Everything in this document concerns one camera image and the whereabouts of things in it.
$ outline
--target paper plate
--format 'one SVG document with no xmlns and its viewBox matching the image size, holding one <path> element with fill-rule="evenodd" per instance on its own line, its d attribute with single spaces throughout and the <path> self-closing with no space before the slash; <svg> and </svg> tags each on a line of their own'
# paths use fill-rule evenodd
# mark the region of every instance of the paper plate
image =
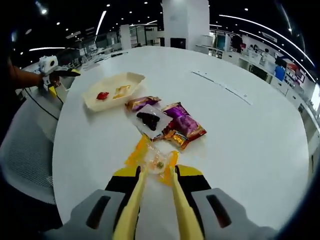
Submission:
<svg viewBox="0 0 320 240">
<path fill-rule="evenodd" d="M 124 105 L 131 98 L 133 93 L 138 89 L 142 80 L 146 77 L 133 72 L 121 73 L 112 77 L 107 77 L 97 82 L 90 89 L 83 94 L 85 105 L 88 109 L 100 112 L 106 109 L 110 109 L 116 106 Z M 128 86 L 125 96 L 113 99 L 116 95 L 116 89 L 122 86 Z M 101 92 L 108 92 L 108 98 L 106 100 L 97 100 L 97 96 Z"/>
</svg>

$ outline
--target person's hand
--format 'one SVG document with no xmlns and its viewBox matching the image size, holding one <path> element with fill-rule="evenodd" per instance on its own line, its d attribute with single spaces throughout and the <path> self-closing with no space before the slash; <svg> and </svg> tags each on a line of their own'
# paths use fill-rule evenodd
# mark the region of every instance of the person's hand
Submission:
<svg viewBox="0 0 320 240">
<path fill-rule="evenodd" d="M 61 85 L 60 77 L 55 72 L 49 75 L 49 79 L 50 79 L 50 82 L 54 84 L 55 87 L 59 87 Z"/>
</svg>

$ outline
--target white pillar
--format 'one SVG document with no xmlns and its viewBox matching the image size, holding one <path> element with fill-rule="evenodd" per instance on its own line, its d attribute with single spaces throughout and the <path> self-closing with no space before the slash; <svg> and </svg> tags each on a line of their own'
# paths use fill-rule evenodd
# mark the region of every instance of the white pillar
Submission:
<svg viewBox="0 0 320 240">
<path fill-rule="evenodd" d="M 129 25 L 120 26 L 120 41 L 122 50 L 131 49 L 131 35 Z"/>
<path fill-rule="evenodd" d="M 186 39 L 186 49 L 195 50 L 202 35 L 210 32 L 208 0 L 163 0 L 164 42 L 171 38 Z"/>
</svg>

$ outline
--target black ceiling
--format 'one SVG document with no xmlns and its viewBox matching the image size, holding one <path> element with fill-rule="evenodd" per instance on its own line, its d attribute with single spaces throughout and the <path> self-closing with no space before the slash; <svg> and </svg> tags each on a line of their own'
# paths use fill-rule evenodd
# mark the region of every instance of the black ceiling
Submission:
<svg viewBox="0 0 320 240">
<path fill-rule="evenodd" d="M 37 61 L 40 55 L 57 53 L 57 50 L 28 52 L 29 49 L 72 47 L 76 38 L 66 39 L 66 36 L 77 31 L 81 32 L 81 38 L 94 36 L 104 10 L 107 12 L 99 30 L 100 34 L 117 30 L 121 24 L 145 24 L 154 20 L 161 21 L 163 17 L 161 0 L 39 0 L 39 2 L 48 9 L 47 15 L 40 14 L 34 0 L 25 0 L 23 3 L 12 0 L 11 7 L 2 9 L 7 13 L 3 23 L 9 22 L 11 23 L 9 25 L 15 25 L 13 30 L 16 32 L 16 40 L 12 46 L 12 49 L 15 49 L 11 54 L 12 61 L 23 67 L 29 65 L 31 61 Z M 293 3 L 272 0 L 209 0 L 209 4 L 211 24 L 217 24 L 218 21 L 223 28 L 228 27 L 228 31 L 235 33 L 240 33 L 239 30 L 253 34 L 259 31 L 266 32 L 278 39 L 278 46 L 284 44 L 281 46 L 283 49 L 295 58 L 303 59 L 303 65 L 307 69 L 312 68 L 309 61 L 305 60 L 297 49 L 274 33 L 255 24 L 221 17 L 219 14 L 260 23 L 289 38 L 305 50 L 316 66 L 319 66 L 318 38 L 315 37 L 319 22 L 316 1 L 304 0 Z"/>
</svg>

